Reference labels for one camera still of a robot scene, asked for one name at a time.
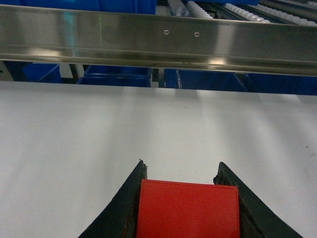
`red block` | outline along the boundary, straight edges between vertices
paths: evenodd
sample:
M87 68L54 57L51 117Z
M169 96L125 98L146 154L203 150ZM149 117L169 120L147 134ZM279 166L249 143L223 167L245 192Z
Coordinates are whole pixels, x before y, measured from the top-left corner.
M239 238L235 186L142 180L137 238Z

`white surface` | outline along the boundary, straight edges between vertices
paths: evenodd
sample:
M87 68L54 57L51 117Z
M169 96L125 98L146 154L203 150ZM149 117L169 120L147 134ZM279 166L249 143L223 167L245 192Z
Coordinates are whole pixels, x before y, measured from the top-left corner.
M317 97L0 82L0 237L76 238L139 159L212 183L224 161L317 234Z

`blue plastic crate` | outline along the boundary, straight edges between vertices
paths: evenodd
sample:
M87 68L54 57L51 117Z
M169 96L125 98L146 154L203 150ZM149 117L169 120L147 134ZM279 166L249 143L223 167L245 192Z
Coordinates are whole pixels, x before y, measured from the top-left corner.
M183 89L246 91L233 73L180 70L179 76ZM165 78L166 88L178 88L178 78L175 69L166 69Z
M258 93L317 95L317 77L246 73L246 87Z
M157 0L0 0L1 4L155 14Z
M147 78L118 78L118 77L82 77L77 84L150 87L151 82Z
M150 79L151 68L90 65L85 71L85 77L121 77Z
M199 0L196 2L215 2L215 3L231 3L231 4L248 4L248 5L258 5L259 0Z
M32 63L23 72L30 82L63 83L58 64Z

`white table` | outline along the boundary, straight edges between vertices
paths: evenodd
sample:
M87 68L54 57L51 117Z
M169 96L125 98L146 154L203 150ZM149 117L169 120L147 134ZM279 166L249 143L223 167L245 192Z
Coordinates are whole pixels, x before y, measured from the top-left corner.
M0 237L76 238L138 163L212 183L224 161L317 234L317 97L0 82Z

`red object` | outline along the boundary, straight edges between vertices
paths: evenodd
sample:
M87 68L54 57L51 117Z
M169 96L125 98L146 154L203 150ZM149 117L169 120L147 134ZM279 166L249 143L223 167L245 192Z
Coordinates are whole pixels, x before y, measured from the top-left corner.
M235 186L142 180L137 238L239 238Z

